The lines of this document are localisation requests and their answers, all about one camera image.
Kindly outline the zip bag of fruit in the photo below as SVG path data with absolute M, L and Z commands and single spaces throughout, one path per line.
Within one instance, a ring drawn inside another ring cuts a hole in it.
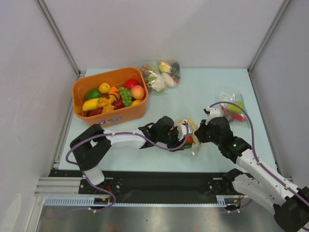
M 193 134 L 188 137 L 186 143 L 183 145 L 184 150 L 188 153 L 190 152 L 192 156 L 195 156 L 203 148 L 202 143 L 200 143 L 197 137 L 194 135 L 194 132 L 198 129 L 197 124 L 189 118 L 184 118 L 188 120 L 189 125 L 192 127 Z

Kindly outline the red fake apple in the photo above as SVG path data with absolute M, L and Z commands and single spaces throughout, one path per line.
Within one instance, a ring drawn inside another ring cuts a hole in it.
M 134 86 L 137 86 L 139 84 L 139 81 L 137 81 L 136 79 L 129 79 L 125 83 L 125 88 L 131 90 Z

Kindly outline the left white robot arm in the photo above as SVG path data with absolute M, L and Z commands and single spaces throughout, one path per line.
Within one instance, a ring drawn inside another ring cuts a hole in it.
M 106 189 L 106 181 L 99 163 L 109 151 L 154 146 L 167 151 L 177 151 L 183 149 L 191 132 L 187 120 L 176 125 L 168 116 L 132 131 L 109 131 L 104 130 L 100 124 L 94 124 L 70 144 L 68 153 L 74 155 L 76 162 L 70 161 L 69 157 L 66 157 L 66 161 L 79 167 L 91 190 L 102 193 Z

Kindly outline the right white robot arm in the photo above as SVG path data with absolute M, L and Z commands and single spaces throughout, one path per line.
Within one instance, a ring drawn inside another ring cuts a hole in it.
M 244 169 L 226 173 L 223 189 L 243 193 L 264 207 L 285 232 L 297 232 L 309 222 L 309 189 L 300 188 L 269 167 L 253 145 L 234 136 L 224 117 L 202 120 L 195 132 L 199 142 L 211 142 L 221 154 Z

